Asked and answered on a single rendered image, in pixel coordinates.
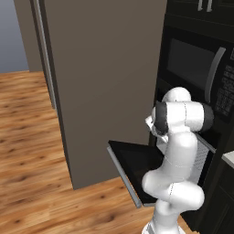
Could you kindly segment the grey-brown fridge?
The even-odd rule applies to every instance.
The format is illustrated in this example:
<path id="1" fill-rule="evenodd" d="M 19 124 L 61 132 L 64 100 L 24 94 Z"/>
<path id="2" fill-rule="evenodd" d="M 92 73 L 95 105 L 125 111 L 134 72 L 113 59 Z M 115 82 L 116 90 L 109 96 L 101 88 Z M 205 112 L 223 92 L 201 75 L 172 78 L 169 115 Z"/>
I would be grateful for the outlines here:
<path id="1" fill-rule="evenodd" d="M 30 70 L 45 71 L 33 0 L 13 0 Z M 166 0 L 39 0 L 71 183 L 115 178 L 110 140 L 147 144 Z"/>

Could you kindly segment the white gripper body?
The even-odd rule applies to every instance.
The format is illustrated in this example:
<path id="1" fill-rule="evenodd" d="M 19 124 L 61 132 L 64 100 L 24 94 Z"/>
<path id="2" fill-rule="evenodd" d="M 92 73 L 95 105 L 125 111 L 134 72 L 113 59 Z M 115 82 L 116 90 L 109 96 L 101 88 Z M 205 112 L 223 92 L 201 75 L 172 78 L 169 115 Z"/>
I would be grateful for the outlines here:
<path id="1" fill-rule="evenodd" d="M 152 116 L 148 116 L 148 117 L 145 119 L 145 123 L 146 123 L 146 125 L 148 126 L 148 128 L 149 128 L 151 134 L 152 134 L 153 136 L 157 137 L 157 136 L 158 136 L 158 133 L 157 133 L 155 127 L 154 127 L 154 123 L 153 123 Z"/>

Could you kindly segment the black base cabinet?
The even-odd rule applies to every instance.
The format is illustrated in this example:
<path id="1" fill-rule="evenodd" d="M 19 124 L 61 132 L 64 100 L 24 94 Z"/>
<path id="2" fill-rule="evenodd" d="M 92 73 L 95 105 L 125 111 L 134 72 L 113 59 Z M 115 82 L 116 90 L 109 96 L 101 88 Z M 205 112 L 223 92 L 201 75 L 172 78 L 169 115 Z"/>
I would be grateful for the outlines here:
<path id="1" fill-rule="evenodd" d="M 234 169 L 226 165 L 210 201 L 202 234 L 234 234 Z"/>

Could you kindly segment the black oven door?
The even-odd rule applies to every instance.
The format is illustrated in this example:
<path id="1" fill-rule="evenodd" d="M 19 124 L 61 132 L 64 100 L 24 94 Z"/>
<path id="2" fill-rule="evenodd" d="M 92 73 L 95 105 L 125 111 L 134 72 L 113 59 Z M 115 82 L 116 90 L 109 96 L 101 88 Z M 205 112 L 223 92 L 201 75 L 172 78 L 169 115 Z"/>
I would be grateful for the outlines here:
<path id="1" fill-rule="evenodd" d="M 146 194 L 142 189 L 142 179 L 145 173 L 157 169 L 163 162 L 164 155 L 157 147 L 142 144 L 131 144 L 109 141 L 124 173 L 127 175 L 142 206 L 153 207 L 156 199 Z"/>

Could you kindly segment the black microwave oven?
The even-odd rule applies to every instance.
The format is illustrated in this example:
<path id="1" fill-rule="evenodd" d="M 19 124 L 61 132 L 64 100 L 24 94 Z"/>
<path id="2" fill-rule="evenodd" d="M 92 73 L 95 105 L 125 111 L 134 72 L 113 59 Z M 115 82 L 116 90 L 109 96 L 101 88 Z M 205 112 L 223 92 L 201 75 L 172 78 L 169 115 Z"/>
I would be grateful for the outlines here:
<path id="1" fill-rule="evenodd" d="M 173 87 L 186 88 L 194 101 L 211 107 L 205 100 L 205 88 L 212 60 L 219 48 L 225 48 L 226 52 L 218 64 L 214 81 L 221 77 L 234 80 L 234 43 L 166 26 L 158 77 Z"/>

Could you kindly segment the black cupboard door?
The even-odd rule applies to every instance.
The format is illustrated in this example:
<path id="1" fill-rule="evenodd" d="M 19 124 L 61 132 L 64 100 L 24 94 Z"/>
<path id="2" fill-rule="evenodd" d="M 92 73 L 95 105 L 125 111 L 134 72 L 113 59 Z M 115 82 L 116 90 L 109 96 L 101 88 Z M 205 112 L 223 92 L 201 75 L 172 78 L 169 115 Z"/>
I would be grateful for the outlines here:
<path id="1" fill-rule="evenodd" d="M 234 0 L 213 0 L 211 12 L 207 2 L 203 0 L 202 11 L 197 11 L 198 0 L 167 0 L 166 13 L 234 26 Z"/>

